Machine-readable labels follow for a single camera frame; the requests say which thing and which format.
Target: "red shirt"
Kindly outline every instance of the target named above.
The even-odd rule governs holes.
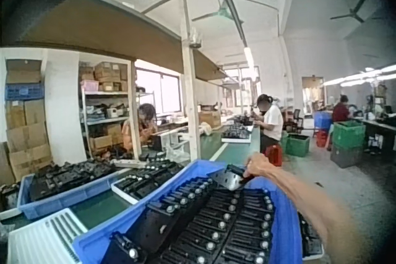
[[[337,103],[334,106],[333,110],[333,122],[344,122],[349,120],[349,110],[348,108],[341,102]]]

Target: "hand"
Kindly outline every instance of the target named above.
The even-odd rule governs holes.
[[[246,170],[243,177],[265,176],[266,172],[276,168],[266,156],[261,153],[254,153],[245,162]]]
[[[253,121],[253,124],[254,125],[258,125],[258,126],[262,126],[264,124],[264,122],[256,120],[256,121]]]

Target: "doorway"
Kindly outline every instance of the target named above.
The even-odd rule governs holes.
[[[325,108],[323,82],[323,77],[303,77],[303,106],[306,119],[313,118],[315,111]]]

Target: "grey crate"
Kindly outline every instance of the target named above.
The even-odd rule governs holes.
[[[362,154],[363,147],[342,148],[334,145],[333,143],[330,160],[332,160],[340,168],[347,168],[358,164],[361,161]]]

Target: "stool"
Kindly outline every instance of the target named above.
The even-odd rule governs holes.
[[[282,147],[279,144],[267,147],[265,155],[274,166],[282,166]]]
[[[319,148],[324,148],[326,146],[327,136],[327,132],[324,130],[316,132],[316,145]]]

